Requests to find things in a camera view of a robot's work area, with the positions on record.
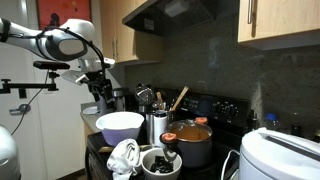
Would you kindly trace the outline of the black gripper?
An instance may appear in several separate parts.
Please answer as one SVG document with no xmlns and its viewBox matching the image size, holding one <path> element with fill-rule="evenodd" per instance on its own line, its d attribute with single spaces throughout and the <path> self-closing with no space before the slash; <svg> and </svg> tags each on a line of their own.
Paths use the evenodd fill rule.
<svg viewBox="0 0 320 180">
<path fill-rule="evenodd" d="M 105 77 L 102 71 L 89 72 L 87 74 L 89 78 L 88 89 L 93 95 L 96 102 L 102 100 L 106 104 L 113 102 L 112 84 L 111 80 Z"/>
</svg>

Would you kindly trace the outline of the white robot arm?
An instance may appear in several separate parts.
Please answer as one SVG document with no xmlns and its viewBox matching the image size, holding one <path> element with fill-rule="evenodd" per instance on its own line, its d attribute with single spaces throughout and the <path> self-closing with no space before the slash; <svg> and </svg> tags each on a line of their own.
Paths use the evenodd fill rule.
<svg viewBox="0 0 320 180">
<path fill-rule="evenodd" d="M 115 66 L 95 45 L 94 25 L 87 20 L 68 19 L 60 27 L 47 26 L 32 30 L 10 22 L 0 21 L 0 42 L 20 47 L 45 60 L 69 62 L 77 60 L 80 70 L 67 70 L 62 77 L 74 84 L 87 84 L 97 100 L 112 102 L 111 81 L 105 71 Z"/>
</svg>

